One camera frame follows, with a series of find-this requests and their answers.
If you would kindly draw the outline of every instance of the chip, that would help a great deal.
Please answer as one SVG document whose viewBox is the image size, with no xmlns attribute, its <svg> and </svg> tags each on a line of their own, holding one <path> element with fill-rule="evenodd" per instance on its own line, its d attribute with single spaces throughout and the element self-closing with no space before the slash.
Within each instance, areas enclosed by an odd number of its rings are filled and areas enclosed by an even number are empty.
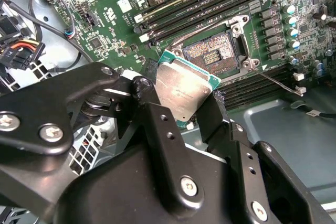
<svg viewBox="0 0 336 224">
<path fill-rule="evenodd" d="M 318 39 L 317 39 L 317 42 L 318 43 L 322 43 L 322 42 L 324 42 L 326 40 L 326 37 L 325 36 L 321 36 L 321 37 L 319 37 Z"/>
<path fill-rule="evenodd" d="M 99 48 L 103 45 L 98 37 L 90 40 L 90 44 L 94 49 Z"/>
<path fill-rule="evenodd" d="M 307 24 L 300 26 L 300 31 L 302 33 L 305 32 L 305 31 L 307 31 L 307 30 L 308 30 L 308 25 Z"/>
<path fill-rule="evenodd" d="M 313 5 L 317 5 L 320 2 L 320 0 L 313 0 Z"/>
</svg>

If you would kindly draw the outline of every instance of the screw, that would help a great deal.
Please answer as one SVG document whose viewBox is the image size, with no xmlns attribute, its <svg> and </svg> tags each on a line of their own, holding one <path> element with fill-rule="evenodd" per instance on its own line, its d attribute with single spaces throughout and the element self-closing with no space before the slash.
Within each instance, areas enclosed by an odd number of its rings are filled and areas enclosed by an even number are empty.
<svg viewBox="0 0 336 224">
<path fill-rule="evenodd" d="M 54 124 L 43 126 L 39 134 L 43 140 L 51 143 L 57 142 L 63 137 L 63 131 Z"/>
<path fill-rule="evenodd" d="M 185 194 L 188 196 L 195 196 L 197 194 L 197 186 L 192 179 L 188 177 L 183 177 L 181 179 L 181 187 Z"/>
<path fill-rule="evenodd" d="M 145 84 L 146 86 L 150 86 L 150 83 L 145 78 L 141 78 L 140 81 L 142 82 L 142 84 Z"/>
<path fill-rule="evenodd" d="M 267 213 L 266 210 L 262 207 L 262 205 L 257 202 L 257 201 L 253 201 L 252 202 L 252 209 L 253 212 L 255 213 L 255 215 L 262 221 L 266 221 L 267 220 Z"/>
<path fill-rule="evenodd" d="M 104 74 L 107 74 L 108 76 L 113 75 L 112 70 L 109 69 L 108 67 L 101 67 L 101 71 L 102 71 Z"/>
<path fill-rule="evenodd" d="M 20 120 L 14 115 L 0 115 L 0 131 L 13 131 L 20 126 Z"/>
<path fill-rule="evenodd" d="M 272 152 L 272 148 L 268 144 L 264 144 L 267 151 Z"/>
<path fill-rule="evenodd" d="M 244 131 L 243 127 L 241 127 L 239 124 L 236 124 L 236 128 L 237 128 L 240 132 L 243 132 L 243 131 Z"/>
</svg>

